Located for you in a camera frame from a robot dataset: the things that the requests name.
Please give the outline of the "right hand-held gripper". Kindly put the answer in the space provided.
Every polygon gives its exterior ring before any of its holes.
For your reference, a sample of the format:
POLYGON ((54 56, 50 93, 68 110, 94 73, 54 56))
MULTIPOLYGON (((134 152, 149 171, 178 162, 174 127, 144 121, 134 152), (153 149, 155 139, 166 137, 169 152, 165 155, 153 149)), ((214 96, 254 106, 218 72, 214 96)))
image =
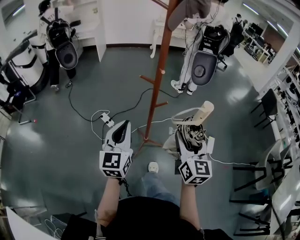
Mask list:
POLYGON ((207 156, 207 144, 200 141, 201 147, 188 150, 179 131, 175 133, 176 147, 181 164, 178 167, 183 182, 187 185, 201 185, 212 177, 212 165, 207 156))

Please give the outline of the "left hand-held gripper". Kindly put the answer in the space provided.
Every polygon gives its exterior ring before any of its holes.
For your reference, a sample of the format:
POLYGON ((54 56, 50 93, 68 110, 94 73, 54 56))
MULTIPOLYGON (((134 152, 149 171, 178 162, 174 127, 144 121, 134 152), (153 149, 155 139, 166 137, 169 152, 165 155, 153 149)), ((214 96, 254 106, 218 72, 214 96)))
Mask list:
POLYGON ((99 169, 106 177, 125 178, 132 164, 131 123, 119 122, 106 134, 99 152, 99 169))

